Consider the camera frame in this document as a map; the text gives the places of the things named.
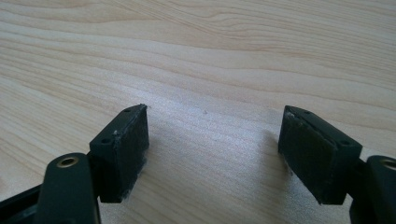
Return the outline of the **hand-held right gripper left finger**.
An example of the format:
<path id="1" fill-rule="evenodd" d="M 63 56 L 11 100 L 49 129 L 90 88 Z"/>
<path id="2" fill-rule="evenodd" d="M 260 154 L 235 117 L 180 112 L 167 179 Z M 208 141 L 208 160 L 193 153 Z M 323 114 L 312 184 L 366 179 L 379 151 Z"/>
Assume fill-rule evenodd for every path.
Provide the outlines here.
<path id="1" fill-rule="evenodd" d="M 102 203 L 127 198 L 146 163 L 147 108 L 140 104 L 122 109 L 90 142 L 94 190 Z"/>

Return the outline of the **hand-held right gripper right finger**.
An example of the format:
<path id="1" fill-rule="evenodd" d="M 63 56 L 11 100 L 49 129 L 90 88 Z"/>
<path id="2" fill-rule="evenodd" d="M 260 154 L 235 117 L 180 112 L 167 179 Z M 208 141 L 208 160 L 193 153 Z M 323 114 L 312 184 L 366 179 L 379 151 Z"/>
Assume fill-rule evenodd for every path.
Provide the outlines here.
<path id="1" fill-rule="evenodd" d="M 341 204 L 362 145 L 316 114 L 284 108 L 278 152 L 319 203 Z"/>

